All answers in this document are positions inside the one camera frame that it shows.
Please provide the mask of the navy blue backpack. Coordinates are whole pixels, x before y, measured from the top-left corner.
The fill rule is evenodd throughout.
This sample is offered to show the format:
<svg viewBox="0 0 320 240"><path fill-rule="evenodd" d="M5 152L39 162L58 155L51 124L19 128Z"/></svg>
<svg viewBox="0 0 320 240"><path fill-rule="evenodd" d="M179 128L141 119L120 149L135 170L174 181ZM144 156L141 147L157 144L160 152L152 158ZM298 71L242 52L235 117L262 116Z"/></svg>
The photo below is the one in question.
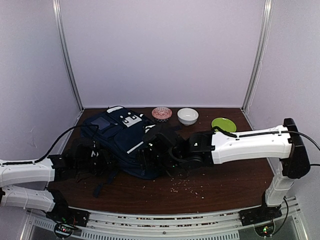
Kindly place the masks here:
<svg viewBox="0 0 320 240"><path fill-rule="evenodd" d="M143 141L145 133L155 125L166 124L158 123L145 114L129 108L113 106L86 118L82 122L80 135L99 143L101 152L115 160L115 166L108 178L109 183L119 171L140 179L153 180L161 175L142 170L136 157L137 151L148 144L155 144L156 147L168 148L171 156L174 148L157 141L152 143Z"/></svg>

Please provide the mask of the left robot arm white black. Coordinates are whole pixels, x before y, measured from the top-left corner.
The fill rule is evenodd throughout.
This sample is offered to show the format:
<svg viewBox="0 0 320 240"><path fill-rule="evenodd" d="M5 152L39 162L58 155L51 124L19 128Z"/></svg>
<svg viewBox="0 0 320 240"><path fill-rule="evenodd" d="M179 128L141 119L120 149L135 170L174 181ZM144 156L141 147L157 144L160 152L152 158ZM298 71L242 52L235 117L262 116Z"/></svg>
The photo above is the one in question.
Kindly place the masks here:
<svg viewBox="0 0 320 240"><path fill-rule="evenodd" d="M98 153L74 158L49 155L40 160L0 161L0 205L37 209L53 213L61 222L72 218L72 211L58 190L34 190L18 184L61 182L81 173L100 175L112 166L108 157Z"/></svg>

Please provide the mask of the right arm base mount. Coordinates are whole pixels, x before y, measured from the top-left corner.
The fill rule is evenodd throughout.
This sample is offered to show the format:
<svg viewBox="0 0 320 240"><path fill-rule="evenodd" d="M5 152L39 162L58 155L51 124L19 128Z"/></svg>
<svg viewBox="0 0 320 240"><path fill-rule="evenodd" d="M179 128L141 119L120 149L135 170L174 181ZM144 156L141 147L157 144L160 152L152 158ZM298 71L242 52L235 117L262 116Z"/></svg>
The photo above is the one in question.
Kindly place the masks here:
<svg viewBox="0 0 320 240"><path fill-rule="evenodd" d="M274 220L282 216L280 206L259 206L241 210L238 214L242 226L253 225L255 233L262 238L271 237L276 232Z"/></svg>

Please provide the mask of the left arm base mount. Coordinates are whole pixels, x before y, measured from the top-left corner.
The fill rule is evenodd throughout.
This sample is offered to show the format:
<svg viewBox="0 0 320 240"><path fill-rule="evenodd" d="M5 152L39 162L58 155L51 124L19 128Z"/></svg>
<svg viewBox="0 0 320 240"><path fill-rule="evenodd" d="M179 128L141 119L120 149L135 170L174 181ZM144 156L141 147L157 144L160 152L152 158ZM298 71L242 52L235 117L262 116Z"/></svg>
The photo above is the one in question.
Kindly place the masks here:
<svg viewBox="0 0 320 240"><path fill-rule="evenodd" d="M80 227L86 227L90 217L88 211L70 207L55 207L52 211L43 212L55 223L53 233L62 240L80 232Z"/></svg>

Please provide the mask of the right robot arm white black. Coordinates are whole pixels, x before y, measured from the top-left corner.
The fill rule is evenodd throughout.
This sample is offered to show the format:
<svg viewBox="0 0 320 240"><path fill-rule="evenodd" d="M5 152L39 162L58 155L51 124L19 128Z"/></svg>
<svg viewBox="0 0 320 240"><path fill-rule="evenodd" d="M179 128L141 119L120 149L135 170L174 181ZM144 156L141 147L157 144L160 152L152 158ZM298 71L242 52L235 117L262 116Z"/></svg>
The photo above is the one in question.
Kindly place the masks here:
<svg viewBox="0 0 320 240"><path fill-rule="evenodd" d="M263 195L264 204L256 210L258 219L266 221L276 212L294 181L311 169L303 137L291 118L284 119L281 125L254 131L227 132L214 126L187 139L155 125L146 128L136 157L143 169L190 170L239 160L278 158L278 170Z"/></svg>

